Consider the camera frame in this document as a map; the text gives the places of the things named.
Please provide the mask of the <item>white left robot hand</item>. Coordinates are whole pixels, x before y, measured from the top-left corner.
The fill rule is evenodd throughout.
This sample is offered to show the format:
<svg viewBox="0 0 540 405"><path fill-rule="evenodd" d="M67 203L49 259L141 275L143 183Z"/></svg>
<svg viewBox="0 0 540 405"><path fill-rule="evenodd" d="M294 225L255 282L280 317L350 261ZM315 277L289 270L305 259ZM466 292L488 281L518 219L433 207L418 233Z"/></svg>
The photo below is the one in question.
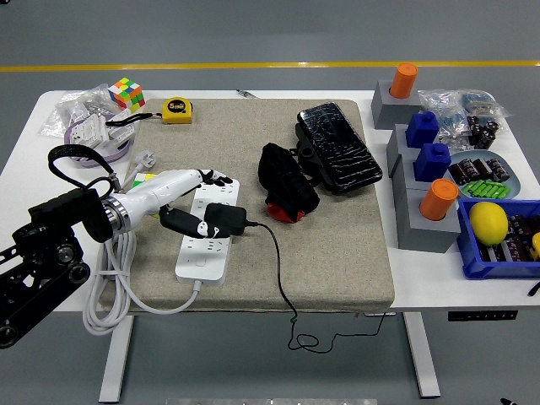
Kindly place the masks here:
<svg viewBox="0 0 540 405"><path fill-rule="evenodd" d="M157 214L162 226L196 239L222 239L230 236L223 226L167 205L202 184L230 184L232 180L215 170L167 170L135 186L125 194L113 197L121 205L121 233L135 230L143 217Z"/></svg>

